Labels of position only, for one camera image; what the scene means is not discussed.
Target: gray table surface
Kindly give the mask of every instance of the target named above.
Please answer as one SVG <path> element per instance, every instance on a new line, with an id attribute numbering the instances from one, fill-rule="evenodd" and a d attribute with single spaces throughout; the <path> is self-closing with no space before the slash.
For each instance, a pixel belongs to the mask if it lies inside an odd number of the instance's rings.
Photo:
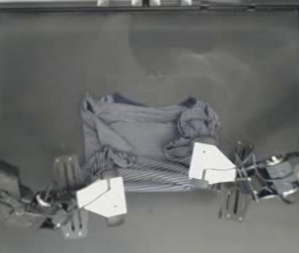
<path id="1" fill-rule="evenodd" d="M 222 148 L 258 157 L 299 148 L 299 25 L 292 13 L 0 13 L 0 156 L 33 189 L 53 156 L 81 157 L 85 92 L 149 105 L 208 101 Z M 0 224 L 0 252 L 299 251 L 299 202 L 262 202 L 244 223 L 216 219 L 211 193 L 128 195 L 127 222 L 92 216 L 88 238 Z"/>

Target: black border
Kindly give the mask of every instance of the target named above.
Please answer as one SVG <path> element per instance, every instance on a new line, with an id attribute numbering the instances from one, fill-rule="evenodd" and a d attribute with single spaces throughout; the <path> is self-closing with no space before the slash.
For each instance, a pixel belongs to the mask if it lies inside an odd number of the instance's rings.
<path id="1" fill-rule="evenodd" d="M 0 3 L 0 12 L 162 12 L 162 11 L 203 11 L 203 12 L 292 12 L 298 13 L 299 4 L 250 4 L 250 5 L 210 5 L 160 6 L 149 7 L 97 7 L 96 2 L 39 2 L 39 3 Z"/>

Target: metal frame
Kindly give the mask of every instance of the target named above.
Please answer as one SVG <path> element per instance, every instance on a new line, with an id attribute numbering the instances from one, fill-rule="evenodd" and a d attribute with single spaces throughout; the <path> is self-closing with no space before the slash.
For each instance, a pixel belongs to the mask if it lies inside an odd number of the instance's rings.
<path id="1" fill-rule="evenodd" d="M 203 11 L 216 12 L 290 12 L 298 13 L 299 22 L 299 4 L 267 5 L 259 2 L 254 4 L 210 4 L 202 0 L 194 0 L 192 6 L 180 6 L 180 0 L 163 0 L 160 6 L 149 6 L 149 0 L 143 0 L 143 6 L 132 7 L 131 1 L 119 2 L 121 4 L 108 7 L 97 7 L 93 2 L 33 2 L 33 3 L 0 3 L 0 12 L 164 12 L 164 11 Z"/>

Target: striped shirt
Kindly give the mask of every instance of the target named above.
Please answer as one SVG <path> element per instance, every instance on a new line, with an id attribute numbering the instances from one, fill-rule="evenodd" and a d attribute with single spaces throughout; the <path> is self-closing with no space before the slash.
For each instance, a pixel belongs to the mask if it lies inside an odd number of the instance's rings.
<path id="1" fill-rule="evenodd" d="M 192 143 L 218 136 L 219 119 L 208 104 L 188 98 L 179 105 L 148 107 L 112 94 L 85 96 L 81 107 L 88 182 L 117 169 L 128 192 L 192 190 Z"/>

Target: crumpled cloth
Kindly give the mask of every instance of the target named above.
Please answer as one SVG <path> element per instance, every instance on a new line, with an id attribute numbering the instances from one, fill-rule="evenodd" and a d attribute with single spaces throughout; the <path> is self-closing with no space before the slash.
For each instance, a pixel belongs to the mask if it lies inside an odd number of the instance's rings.
<path id="1" fill-rule="evenodd" d="M 112 94 L 81 106 L 83 171 L 88 182 L 117 169 L 128 192 L 192 190 L 188 166 L 194 140 L 219 137 L 220 123 L 210 105 L 188 98 L 179 105 L 148 107 Z"/>

